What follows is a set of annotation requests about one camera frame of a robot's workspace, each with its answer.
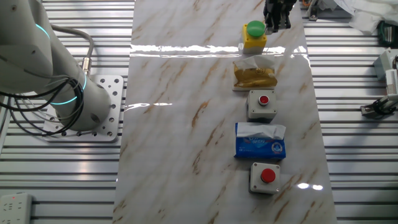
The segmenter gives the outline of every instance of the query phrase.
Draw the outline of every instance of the green button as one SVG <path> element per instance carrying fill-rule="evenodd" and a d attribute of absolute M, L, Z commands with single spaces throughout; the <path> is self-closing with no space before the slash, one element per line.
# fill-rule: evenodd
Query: green button
<path fill-rule="evenodd" d="M 266 30 L 266 25 L 260 21 L 251 21 L 248 23 L 246 30 L 252 37 L 261 37 Z"/>

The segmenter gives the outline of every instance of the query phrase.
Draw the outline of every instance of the metal grating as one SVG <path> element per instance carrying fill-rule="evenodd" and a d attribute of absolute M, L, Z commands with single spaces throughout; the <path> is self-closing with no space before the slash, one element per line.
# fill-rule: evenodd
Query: metal grating
<path fill-rule="evenodd" d="M 127 81 L 133 0 L 48 0 L 44 6 L 51 23 L 94 37 L 92 74 Z M 366 121 L 359 112 L 386 93 L 372 66 L 384 49 L 375 36 L 349 27 L 350 15 L 341 9 L 322 12 L 316 22 L 302 15 L 338 223 L 398 223 L 398 117 Z M 86 54 L 85 40 L 58 36 L 77 60 Z M 0 195 L 32 194 L 34 224 L 112 222 L 120 139 L 49 144 L 8 121 L 0 135 Z"/>

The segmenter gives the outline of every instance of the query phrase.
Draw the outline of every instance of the white button box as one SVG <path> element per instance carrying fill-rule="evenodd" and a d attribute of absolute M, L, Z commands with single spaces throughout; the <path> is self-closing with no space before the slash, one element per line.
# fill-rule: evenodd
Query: white button box
<path fill-rule="evenodd" d="M 280 190 L 280 167 L 255 162 L 250 171 L 250 192 L 276 194 Z"/>
<path fill-rule="evenodd" d="M 277 114 L 275 91 L 250 90 L 246 109 L 248 121 L 270 123 Z"/>

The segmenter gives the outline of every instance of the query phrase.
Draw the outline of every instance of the white tissue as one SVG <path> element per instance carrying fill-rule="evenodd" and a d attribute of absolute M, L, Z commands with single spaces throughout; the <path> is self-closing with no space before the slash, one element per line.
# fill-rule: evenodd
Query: white tissue
<path fill-rule="evenodd" d="M 285 126 L 278 124 L 238 123 L 236 137 L 272 138 L 283 140 L 285 138 L 285 130 Z"/>
<path fill-rule="evenodd" d="M 274 69 L 275 56 L 273 55 L 255 55 L 242 60 L 237 60 L 234 64 L 238 69 L 250 68 L 271 68 Z"/>

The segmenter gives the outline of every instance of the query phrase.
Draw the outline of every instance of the metal bracket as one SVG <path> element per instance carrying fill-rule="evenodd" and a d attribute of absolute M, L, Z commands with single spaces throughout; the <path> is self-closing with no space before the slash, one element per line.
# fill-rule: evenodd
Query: metal bracket
<path fill-rule="evenodd" d="M 318 0 L 313 0 L 311 5 L 308 7 L 308 20 L 317 21 L 318 20 Z"/>
<path fill-rule="evenodd" d="M 96 129 L 88 132 L 68 130 L 62 134 L 43 137 L 48 142 L 113 142 L 118 137 L 119 117 L 123 91 L 123 77 L 119 75 L 92 75 L 91 80 L 105 88 L 111 97 L 111 111 L 105 121 Z M 55 109 L 49 107 L 48 119 L 57 121 Z M 44 129 L 57 131 L 63 126 L 60 123 L 44 122 Z"/>

